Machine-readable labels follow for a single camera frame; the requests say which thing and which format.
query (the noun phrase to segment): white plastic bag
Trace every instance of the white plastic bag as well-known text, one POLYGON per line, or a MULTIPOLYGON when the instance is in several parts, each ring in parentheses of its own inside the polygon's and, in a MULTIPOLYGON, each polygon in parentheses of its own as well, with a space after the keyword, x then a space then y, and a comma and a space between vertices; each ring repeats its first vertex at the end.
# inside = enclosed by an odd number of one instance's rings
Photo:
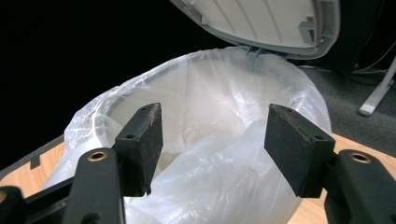
POLYGON ((268 105, 291 107, 331 132, 327 107, 300 69, 243 48, 175 58, 96 97, 64 132, 45 184, 72 176, 80 155, 111 147, 143 105, 161 103, 163 152, 152 194, 125 200, 130 223, 286 223, 300 199, 264 146, 268 105))

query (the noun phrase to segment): screw hole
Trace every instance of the screw hole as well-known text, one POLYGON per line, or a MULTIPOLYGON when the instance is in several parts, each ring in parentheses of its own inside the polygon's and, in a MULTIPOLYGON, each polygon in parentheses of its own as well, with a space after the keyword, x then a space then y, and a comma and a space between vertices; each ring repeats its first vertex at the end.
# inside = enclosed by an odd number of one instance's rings
POLYGON ((107 152, 105 151, 98 151, 93 152, 90 157, 88 157, 89 161, 101 161, 107 157, 107 152))
POLYGON ((371 162, 370 158, 368 158, 367 156, 365 156, 363 154, 356 153, 356 152, 350 153, 349 157, 353 161, 358 161, 358 162, 361 162, 361 163, 370 163, 371 162))
POLYGON ((135 138, 135 136, 134 136, 134 134, 128 134, 128 135, 126 135, 126 138, 133 139, 133 138, 135 138))
POLYGON ((89 213, 82 219, 81 224, 96 224, 100 219, 99 214, 89 213))

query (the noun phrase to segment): brass insert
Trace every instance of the brass insert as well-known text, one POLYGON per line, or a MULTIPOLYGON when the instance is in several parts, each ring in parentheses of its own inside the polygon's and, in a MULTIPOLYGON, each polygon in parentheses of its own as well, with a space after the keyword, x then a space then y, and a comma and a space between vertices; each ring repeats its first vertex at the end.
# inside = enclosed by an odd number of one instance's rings
POLYGON ((357 152, 349 153, 349 157, 353 161, 358 161, 361 163, 370 163, 371 162, 370 158, 368 158, 367 156, 365 156, 363 154, 357 153, 357 152))
POLYGON ((0 203, 2 203, 7 197, 7 194, 0 190, 0 203))
POLYGON ((105 151, 97 151, 93 152, 90 157, 88 157, 89 161, 101 161, 107 157, 107 152, 105 151))

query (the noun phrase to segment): black background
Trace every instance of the black background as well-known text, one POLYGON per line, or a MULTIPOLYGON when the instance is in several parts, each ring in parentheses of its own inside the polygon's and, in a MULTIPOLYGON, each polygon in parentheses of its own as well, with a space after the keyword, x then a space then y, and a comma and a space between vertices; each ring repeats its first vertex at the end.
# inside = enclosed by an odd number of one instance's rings
POLYGON ((0 0, 0 170, 63 134, 102 92, 227 46, 167 0, 0 0))

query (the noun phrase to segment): white cable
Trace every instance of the white cable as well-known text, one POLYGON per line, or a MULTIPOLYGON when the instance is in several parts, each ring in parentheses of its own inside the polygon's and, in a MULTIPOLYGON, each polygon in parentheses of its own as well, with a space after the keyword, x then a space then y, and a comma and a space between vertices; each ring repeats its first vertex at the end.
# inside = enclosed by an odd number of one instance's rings
POLYGON ((368 67, 366 67, 366 68, 363 68, 363 69, 360 69, 360 70, 357 70, 357 71, 353 71, 352 74, 357 74, 357 73, 359 73, 359 72, 361 72, 361 71, 365 71, 365 70, 367 70, 367 69, 373 67, 373 66, 376 65, 377 63, 379 63, 385 56, 387 56, 387 54, 390 52, 390 50, 393 48, 393 46, 394 46, 395 44, 396 44, 396 40, 393 42, 392 46, 390 46, 390 48, 388 49, 388 51, 387 51, 378 61, 376 61, 375 63, 373 63, 372 65, 370 65, 370 66, 368 66, 368 67))
POLYGON ((297 67, 301 67, 301 68, 310 68, 310 69, 317 69, 317 70, 322 71, 322 72, 331 72, 331 70, 329 70, 329 69, 320 68, 320 67, 315 67, 315 66, 312 66, 312 65, 298 65, 297 67))
POLYGON ((368 71, 368 72, 355 72, 352 74, 373 74, 373 73, 387 73, 388 69, 384 69, 384 70, 374 70, 374 71, 368 71))

